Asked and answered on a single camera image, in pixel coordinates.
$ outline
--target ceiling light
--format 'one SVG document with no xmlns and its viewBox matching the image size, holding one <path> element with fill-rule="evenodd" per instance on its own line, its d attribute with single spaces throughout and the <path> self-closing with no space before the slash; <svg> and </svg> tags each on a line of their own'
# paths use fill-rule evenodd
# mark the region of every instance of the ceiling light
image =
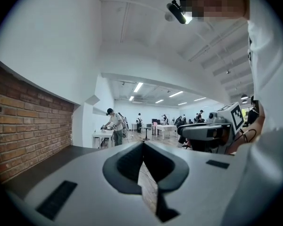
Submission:
<svg viewBox="0 0 283 226">
<path fill-rule="evenodd" d="M 175 93 L 175 94 L 173 94 L 173 95 L 171 95 L 171 96 L 169 96 L 169 97 L 177 96 L 177 95 L 179 95 L 179 94 L 181 94 L 181 93 L 183 93 L 183 91 L 179 91 L 179 92 L 177 92 L 177 93 Z"/>
<path fill-rule="evenodd" d="M 248 98 L 248 96 L 246 95 L 246 94 L 243 94 L 242 96 L 241 96 L 241 100 L 245 100 L 245 99 L 247 99 Z"/>
<path fill-rule="evenodd" d="M 197 100 L 194 100 L 194 101 L 198 101 L 198 100 L 203 100 L 203 99 L 205 99 L 206 97 L 203 97 L 203 98 L 200 98 L 200 99 L 197 99 Z"/>
<path fill-rule="evenodd" d="M 185 24 L 189 24 L 190 21 L 192 21 L 192 19 L 193 19 L 193 17 L 191 17 L 187 14 L 184 15 L 184 18 L 185 18 Z"/>
<path fill-rule="evenodd" d="M 134 92 L 137 92 L 142 87 L 142 84 L 143 83 L 139 82 L 138 85 L 136 86 Z"/>
</svg>

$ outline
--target white ceiling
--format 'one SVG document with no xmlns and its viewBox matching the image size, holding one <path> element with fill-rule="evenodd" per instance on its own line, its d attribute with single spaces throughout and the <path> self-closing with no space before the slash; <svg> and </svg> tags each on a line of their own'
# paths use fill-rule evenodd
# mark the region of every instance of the white ceiling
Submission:
<svg viewBox="0 0 283 226">
<path fill-rule="evenodd" d="M 164 100 L 158 105 L 160 106 L 176 106 L 178 104 L 187 102 L 185 105 L 194 104 L 194 100 L 200 97 L 188 92 L 183 92 L 177 96 L 169 97 L 178 92 L 171 88 L 156 86 L 144 83 L 138 92 L 134 92 L 137 82 L 134 81 L 113 81 L 109 80 L 109 85 L 115 100 L 128 101 L 131 96 L 134 96 L 135 102 L 142 101 L 144 104 L 155 104 L 159 100 Z"/>
<path fill-rule="evenodd" d="M 166 5 L 172 0 L 131 1 L 151 6 L 153 9 L 127 2 L 102 1 L 104 41 L 138 41 L 149 47 L 159 46 L 174 50 L 189 61 L 191 66 L 202 67 L 210 73 L 225 88 L 232 100 L 237 101 L 236 98 L 242 93 L 253 93 L 245 20 L 207 23 L 192 20 L 189 25 L 182 25 L 176 20 L 168 22 L 164 18 Z M 129 96 L 129 87 L 126 84 L 119 86 L 119 96 Z M 145 96 L 147 89 L 150 91 L 153 86 L 143 86 L 145 91 L 141 95 Z M 166 90 L 168 89 L 159 87 L 150 95 L 155 100 L 165 96 Z"/>
</svg>

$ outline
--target white t-shirt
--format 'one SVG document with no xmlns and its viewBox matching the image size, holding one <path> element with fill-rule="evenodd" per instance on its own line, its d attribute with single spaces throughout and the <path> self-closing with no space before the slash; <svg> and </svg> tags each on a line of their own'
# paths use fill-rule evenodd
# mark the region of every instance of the white t-shirt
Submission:
<svg viewBox="0 0 283 226">
<path fill-rule="evenodd" d="M 265 0 L 250 0 L 248 23 L 254 99 L 264 108 L 264 133 L 283 128 L 283 26 Z"/>
<path fill-rule="evenodd" d="M 118 124 L 119 120 L 122 120 L 122 117 L 119 114 L 115 113 L 114 116 L 110 117 L 109 122 L 113 122 L 116 125 L 116 124 Z M 114 129 L 114 131 L 119 131 L 119 130 L 122 130 L 122 129 L 123 129 L 123 125 L 122 125 L 122 123 L 120 123 L 117 126 L 117 128 Z"/>
</svg>

